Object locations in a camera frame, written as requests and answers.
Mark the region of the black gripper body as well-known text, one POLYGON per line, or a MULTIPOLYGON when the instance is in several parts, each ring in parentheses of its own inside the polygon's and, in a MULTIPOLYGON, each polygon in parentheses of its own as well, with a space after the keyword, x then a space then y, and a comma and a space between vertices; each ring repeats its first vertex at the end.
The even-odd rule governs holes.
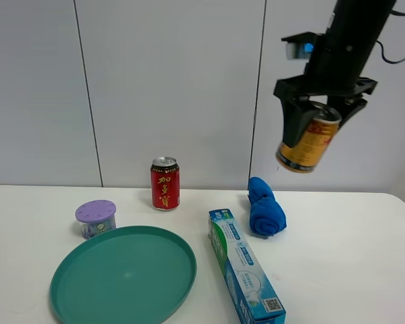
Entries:
POLYGON ((371 95, 377 84, 376 80, 359 77, 352 86, 324 85, 312 82, 301 75, 278 80, 273 95, 282 104, 289 104, 299 109, 312 109, 310 98, 317 96, 326 96, 333 108, 346 106, 348 109, 353 109, 367 104, 363 95, 371 95))

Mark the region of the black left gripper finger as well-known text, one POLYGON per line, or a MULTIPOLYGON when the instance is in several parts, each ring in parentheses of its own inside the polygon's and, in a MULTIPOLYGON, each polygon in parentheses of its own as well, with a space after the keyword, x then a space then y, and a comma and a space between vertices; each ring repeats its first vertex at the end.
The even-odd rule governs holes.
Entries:
POLYGON ((283 138, 282 142, 292 148, 298 144, 307 126, 319 112, 313 102, 298 98, 281 100, 283 110, 283 138))

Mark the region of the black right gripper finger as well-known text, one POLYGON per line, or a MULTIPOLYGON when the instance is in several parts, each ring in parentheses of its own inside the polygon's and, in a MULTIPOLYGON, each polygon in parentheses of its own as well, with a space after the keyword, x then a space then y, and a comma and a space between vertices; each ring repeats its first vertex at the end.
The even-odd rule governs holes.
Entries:
POLYGON ((339 128, 342 128, 345 123, 356 115, 360 110, 364 109, 367 105, 367 100, 364 98, 346 98, 341 102, 338 112, 341 115, 341 122, 339 128))

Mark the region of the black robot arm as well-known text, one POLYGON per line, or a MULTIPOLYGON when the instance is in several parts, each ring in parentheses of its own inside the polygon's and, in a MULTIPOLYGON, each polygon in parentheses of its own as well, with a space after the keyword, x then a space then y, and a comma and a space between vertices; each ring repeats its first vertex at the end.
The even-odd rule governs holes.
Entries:
POLYGON ((311 97, 326 96, 341 124, 367 105, 363 96, 374 91, 377 81, 360 74, 394 5, 394 1, 338 1, 325 33, 284 38, 288 43, 314 44, 303 74, 278 80, 273 91, 282 104, 286 146, 296 146, 316 116, 311 97))

